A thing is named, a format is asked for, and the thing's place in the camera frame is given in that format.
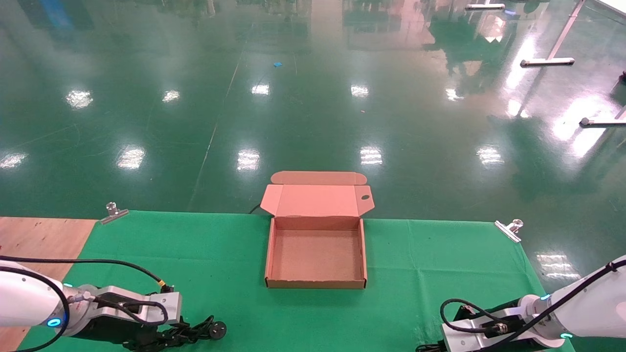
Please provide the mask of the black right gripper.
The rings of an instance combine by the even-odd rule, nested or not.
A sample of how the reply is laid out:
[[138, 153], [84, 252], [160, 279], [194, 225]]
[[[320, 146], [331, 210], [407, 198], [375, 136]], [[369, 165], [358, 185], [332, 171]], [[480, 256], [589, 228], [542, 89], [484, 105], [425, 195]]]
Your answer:
[[461, 299], [457, 310], [459, 326], [521, 326], [524, 321], [525, 307], [521, 299], [514, 299], [493, 308], [481, 308]]

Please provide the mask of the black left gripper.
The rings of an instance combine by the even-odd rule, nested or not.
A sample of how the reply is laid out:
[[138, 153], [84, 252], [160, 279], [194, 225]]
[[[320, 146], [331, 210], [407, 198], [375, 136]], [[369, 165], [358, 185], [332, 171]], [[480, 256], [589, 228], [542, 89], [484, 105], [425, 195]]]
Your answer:
[[[120, 345], [132, 352], [160, 352], [177, 347], [176, 338], [158, 338], [158, 328], [162, 325], [164, 324], [155, 322], [146, 325], [133, 319], [98, 317], [92, 319], [73, 337]], [[185, 335], [188, 330], [189, 323], [181, 318], [170, 329], [164, 330], [164, 335]]]

